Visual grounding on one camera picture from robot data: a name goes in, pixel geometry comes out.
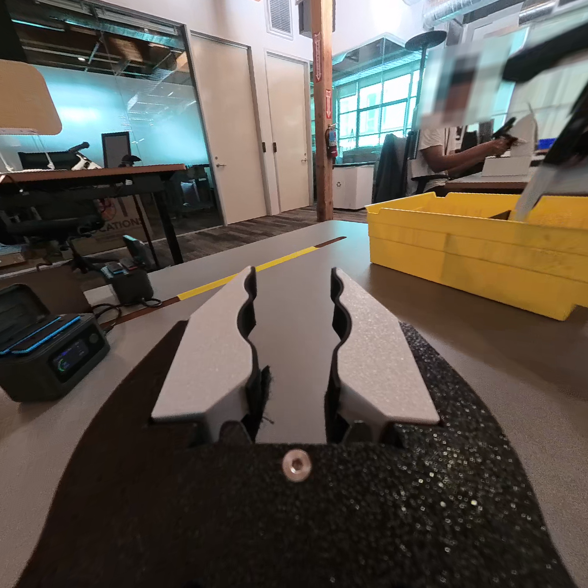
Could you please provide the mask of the wide white door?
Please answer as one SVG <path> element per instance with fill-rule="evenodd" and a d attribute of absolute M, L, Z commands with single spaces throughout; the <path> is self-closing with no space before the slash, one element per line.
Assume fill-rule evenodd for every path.
<path fill-rule="evenodd" d="M 267 214 L 249 50 L 190 35 L 210 167 L 224 224 Z"/>

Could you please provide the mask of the white wall vent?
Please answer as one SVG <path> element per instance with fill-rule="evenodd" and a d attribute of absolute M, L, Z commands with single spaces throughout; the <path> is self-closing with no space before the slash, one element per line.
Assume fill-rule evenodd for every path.
<path fill-rule="evenodd" d="M 292 39 L 291 1 L 265 1 L 265 8 L 268 33 Z"/>

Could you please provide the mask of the black battery charger case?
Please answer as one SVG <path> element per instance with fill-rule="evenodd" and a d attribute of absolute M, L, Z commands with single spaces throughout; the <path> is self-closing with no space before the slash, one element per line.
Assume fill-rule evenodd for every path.
<path fill-rule="evenodd" d="M 93 313 L 52 313 L 28 285 L 1 290 L 1 389 L 11 400 L 61 399 L 109 351 Z"/>

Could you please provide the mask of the brown wooden desk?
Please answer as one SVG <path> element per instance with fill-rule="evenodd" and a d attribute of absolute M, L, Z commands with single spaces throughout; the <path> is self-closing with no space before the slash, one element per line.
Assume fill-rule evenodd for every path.
<path fill-rule="evenodd" d="M 1 220 L 6 212 L 37 206 L 95 202 L 98 199 L 151 194 L 175 265 L 184 262 L 166 206 L 174 180 L 187 172 L 184 164 L 83 169 L 80 171 L 25 171 L 1 175 Z"/>

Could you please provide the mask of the yellow plastic bin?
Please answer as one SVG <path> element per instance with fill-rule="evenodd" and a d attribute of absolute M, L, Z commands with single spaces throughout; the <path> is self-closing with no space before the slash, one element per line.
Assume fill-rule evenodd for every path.
<path fill-rule="evenodd" d="M 371 262 L 565 321 L 587 307 L 587 196 L 430 192 L 366 207 Z"/>

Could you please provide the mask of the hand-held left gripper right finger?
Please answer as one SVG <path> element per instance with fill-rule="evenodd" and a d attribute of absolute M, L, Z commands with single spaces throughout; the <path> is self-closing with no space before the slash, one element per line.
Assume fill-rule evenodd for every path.
<path fill-rule="evenodd" d="M 398 318 L 340 268 L 330 272 L 330 297 L 339 343 L 324 400 L 327 443 L 395 443 L 397 424 L 440 425 Z"/>

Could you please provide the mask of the narrow white door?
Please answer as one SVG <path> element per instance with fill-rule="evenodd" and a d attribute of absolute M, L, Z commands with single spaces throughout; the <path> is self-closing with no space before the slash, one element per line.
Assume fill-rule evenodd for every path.
<path fill-rule="evenodd" d="M 267 50 L 265 68 L 277 198 L 284 213 L 312 203 L 309 63 Z"/>

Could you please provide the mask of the framed white board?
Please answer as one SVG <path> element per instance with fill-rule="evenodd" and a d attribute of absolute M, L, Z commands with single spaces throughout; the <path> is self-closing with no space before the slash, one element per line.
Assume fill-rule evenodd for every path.
<path fill-rule="evenodd" d="M 127 130 L 102 133 L 101 140 L 104 168 L 117 168 L 122 164 L 124 158 L 132 154 L 130 133 Z"/>

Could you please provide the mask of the yellow tape strip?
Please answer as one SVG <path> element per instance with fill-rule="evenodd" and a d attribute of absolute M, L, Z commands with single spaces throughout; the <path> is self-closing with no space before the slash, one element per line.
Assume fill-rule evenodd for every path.
<path fill-rule="evenodd" d="M 299 258 L 299 257 L 301 257 L 303 255 L 313 253 L 313 252 L 317 251 L 319 248 L 320 247 L 317 246 L 317 245 L 316 246 L 307 247 L 305 249 L 296 251 L 296 252 L 294 252 L 292 254 L 288 254 L 288 255 L 282 256 L 280 258 L 274 259 L 272 261 L 263 263 L 261 265 L 255 266 L 255 267 L 253 267 L 253 266 L 249 267 L 248 266 L 246 269 L 255 269 L 258 272 L 259 271 L 266 270 L 266 269 L 270 269 L 270 268 L 276 267 L 276 266 L 278 266 L 280 264 L 283 264 L 283 263 L 292 261 L 294 259 L 297 259 L 297 258 Z M 205 285 L 199 286 L 197 288 L 194 288 L 194 289 L 191 289 L 191 290 L 187 290 L 185 292 L 182 292 L 182 293 L 178 294 L 176 296 L 176 298 L 179 301 L 183 301 L 183 300 L 186 300 L 186 299 L 193 298 L 195 296 L 201 295 L 203 293 L 209 292 L 211 290 L 215 290 L 217 288 L 221 288 L 224 285 L 230 283 L 236 276 L 238 276 L 238 274 L 233 274 L 233 275 L 225 276 L 225 277 L 223 277 L 221 279 L 218 279 L 216 281 L 213 281 L 213 282 L 207 283 Z"/>

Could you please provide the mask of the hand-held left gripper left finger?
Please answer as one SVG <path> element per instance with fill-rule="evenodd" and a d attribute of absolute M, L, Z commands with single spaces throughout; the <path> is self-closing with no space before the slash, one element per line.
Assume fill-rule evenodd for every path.
<path fill-rule="evenodd" d="M 255 443 L 270 387 L 249 337 L 257 292 L 256 269 L 247 266 L 191 314 L 153 423 L 194 424 L 198 444 Z"/>

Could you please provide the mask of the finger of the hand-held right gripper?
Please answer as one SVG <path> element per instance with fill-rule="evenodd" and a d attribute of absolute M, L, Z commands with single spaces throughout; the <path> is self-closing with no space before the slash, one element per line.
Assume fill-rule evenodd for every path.
<path fill-rule="evenodd" d="M 537 168 L 511 211 L 513 222 L 526 222 L 530 212 L 558 175 L 559 168 Z"/>

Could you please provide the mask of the white cabinet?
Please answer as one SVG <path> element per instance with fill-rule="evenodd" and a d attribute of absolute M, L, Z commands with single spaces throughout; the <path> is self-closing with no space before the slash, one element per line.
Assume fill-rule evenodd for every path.
<path fill-rule="evenodd" d="M 335 165 L 333 168 L 334 209 L 361 210 L 373 198 L 374 163 Z"/>

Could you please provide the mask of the silver ventilation duct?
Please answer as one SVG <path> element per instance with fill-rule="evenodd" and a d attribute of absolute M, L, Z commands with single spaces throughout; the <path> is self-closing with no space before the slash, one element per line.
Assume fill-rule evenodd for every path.
<path fill-rule="evenodd" d="M 426 1 L 422 11 L 422 28 L 432 30 L 459 17 L 465 17 L 465 22 L 469 24 L 518 5 L 518 26 L 521 27 L 587 8 L 587 1 Z"/>

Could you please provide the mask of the chair with dark jacket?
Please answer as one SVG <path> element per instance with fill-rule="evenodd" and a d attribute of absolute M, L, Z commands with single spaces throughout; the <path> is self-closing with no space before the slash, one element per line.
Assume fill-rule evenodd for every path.
<path fill-rule="evenodd" d="M 380 152 L 373 181 L 372 203 L 392 201 L 414 193 L 409 180 L 408 140 L 387 134 Z"/>

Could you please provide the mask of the small black charging dock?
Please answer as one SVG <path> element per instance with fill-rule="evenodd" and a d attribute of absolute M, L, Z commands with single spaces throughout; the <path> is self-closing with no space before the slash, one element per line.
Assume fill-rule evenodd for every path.
<path fill-rule="evenodd" d="M 155 267 L 149 247 L 143 241 L 123 235 L 128 256 L 108 262 L 100 269 L 107 284 L 121 305 L 147 303 L 153 299 L 153 288 L 148 274 Z"/>

